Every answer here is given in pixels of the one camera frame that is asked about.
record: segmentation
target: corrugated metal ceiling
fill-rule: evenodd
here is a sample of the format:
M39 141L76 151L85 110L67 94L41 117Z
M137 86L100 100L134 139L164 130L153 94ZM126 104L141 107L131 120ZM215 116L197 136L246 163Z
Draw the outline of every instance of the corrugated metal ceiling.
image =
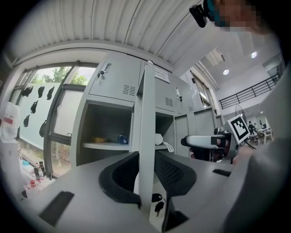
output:
M111 41L174 65L198 28L189 7L199 0L50 0L23 21L11 38L12 59L64 41Z

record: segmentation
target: locker vent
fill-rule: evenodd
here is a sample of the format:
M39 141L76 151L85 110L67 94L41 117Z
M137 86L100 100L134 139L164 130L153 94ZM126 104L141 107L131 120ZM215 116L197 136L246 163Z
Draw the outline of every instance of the locker vent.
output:
M134 96L135 95L135 87L124 85L122 94Z
M166 97L166 105L173 107L173 100Z

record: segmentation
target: locker shelf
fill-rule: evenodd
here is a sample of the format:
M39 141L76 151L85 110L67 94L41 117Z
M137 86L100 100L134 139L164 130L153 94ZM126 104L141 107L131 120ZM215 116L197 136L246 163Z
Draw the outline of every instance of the locker shelf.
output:
M119 143L114 142L89 142L83 143L83 147L91 148L91 149L100 149L100 150L112 150L112 151L128 151L129 145L121 145Z
M164 150L164 149L167 149L167 146L166 145L164 145L164 144L161 144L161 145L156 145L155 146L155 150Z

